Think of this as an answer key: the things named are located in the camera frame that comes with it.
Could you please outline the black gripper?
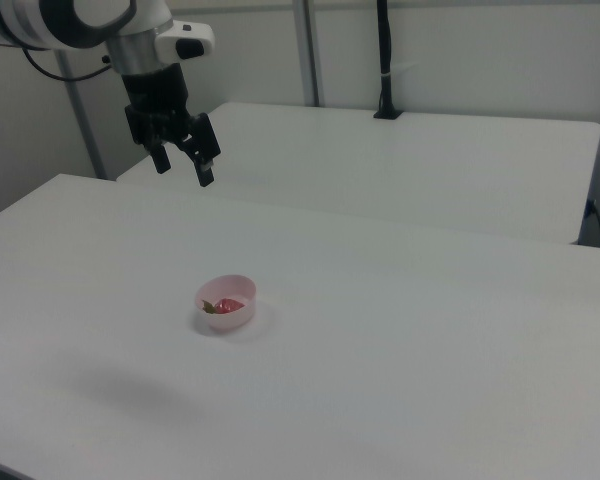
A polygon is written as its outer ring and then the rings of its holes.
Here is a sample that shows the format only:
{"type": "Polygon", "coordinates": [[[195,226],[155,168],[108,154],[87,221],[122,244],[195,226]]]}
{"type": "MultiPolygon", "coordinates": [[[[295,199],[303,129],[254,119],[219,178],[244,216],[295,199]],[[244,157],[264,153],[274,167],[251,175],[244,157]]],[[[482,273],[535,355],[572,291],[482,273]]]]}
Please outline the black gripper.
{"type": "Polygon", "coordinates": [[[130,104],[125,114],[134,142],[149,147],[158,174],[171,169],[162,143],[182,147],[194,164],[201,187],[214,182],[214,159],[221,154],[213,126],[206,113],[191,117],[188,90],[179,64],[145,75],[123,75],[130,104]]]}

